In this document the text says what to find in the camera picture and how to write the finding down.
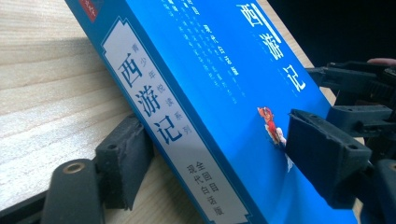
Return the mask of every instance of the blue book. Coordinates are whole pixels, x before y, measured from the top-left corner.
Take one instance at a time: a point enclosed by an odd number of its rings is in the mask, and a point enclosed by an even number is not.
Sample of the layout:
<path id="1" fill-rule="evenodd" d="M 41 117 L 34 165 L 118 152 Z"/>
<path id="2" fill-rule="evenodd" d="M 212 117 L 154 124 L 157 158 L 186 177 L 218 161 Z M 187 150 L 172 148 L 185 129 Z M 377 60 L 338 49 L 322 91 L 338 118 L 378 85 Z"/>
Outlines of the blue book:
<path id="1" fill-rule="evenodd" d="M 354 223 L 284 153 L 330 105 L 255 1 L 66 0 L 207 223 Z"/>

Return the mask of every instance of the white label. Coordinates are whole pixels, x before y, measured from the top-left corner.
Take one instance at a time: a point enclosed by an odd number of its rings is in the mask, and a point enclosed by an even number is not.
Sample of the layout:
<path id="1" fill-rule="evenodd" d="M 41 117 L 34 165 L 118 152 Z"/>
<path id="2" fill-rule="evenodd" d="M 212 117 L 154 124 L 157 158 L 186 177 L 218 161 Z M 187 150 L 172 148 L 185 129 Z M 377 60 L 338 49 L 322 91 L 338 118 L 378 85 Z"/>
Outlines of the white label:
<path id="1" fill-rule="evenodd" d="M 206 148 L 127 20 L 117 20 L 104 56 L 210 221 L 248 222 L 248 211 Z"/>

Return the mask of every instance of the table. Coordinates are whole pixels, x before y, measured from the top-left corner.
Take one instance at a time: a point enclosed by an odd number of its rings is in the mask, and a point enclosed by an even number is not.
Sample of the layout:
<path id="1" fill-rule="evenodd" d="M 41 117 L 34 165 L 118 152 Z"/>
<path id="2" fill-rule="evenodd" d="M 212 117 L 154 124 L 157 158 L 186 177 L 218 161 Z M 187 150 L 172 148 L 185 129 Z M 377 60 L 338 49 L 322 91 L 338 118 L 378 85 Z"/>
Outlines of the table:
<path id="1" fill-rule="evenodd" d="M 260 5 L 304 66 L 307 57 L 265 0 Z M 52 171 L 94 149 L 132 113 L 64 1 L 0 6 L 0 211 L 45 191 Z M 160 155 L 134 211 L 107 223 L 202 223 Z"/>

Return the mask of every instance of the red logo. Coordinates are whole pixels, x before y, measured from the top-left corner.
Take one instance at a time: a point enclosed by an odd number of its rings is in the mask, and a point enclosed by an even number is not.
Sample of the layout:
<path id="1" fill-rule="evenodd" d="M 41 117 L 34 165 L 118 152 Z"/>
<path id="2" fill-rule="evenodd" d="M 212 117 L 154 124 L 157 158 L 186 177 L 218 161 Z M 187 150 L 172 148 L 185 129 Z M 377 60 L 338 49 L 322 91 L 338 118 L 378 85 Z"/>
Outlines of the red logo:
<path id="1" fill-rule="evenodd" d="M 87 13 L 88 17 L 90 18 L 91 22 L 94 22 L 96 16 L 98 15 L 98 10 L 95 8 L 91 0 L 78 0 L 79 3 L 84 8 L 85 13 Z"/>

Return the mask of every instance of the book cover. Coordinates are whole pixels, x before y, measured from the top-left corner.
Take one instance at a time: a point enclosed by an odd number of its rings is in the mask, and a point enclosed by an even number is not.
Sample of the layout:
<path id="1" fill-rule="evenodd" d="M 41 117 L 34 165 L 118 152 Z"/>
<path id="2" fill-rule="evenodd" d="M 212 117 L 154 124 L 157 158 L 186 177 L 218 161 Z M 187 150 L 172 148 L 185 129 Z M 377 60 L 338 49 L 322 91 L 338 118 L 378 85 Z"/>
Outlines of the book cover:
<path id="1" fill-rule="evenodd" d="M 257 2 L 66 3 L 207 223 L 356 222 L 282 150 L 330 105 Z"/>

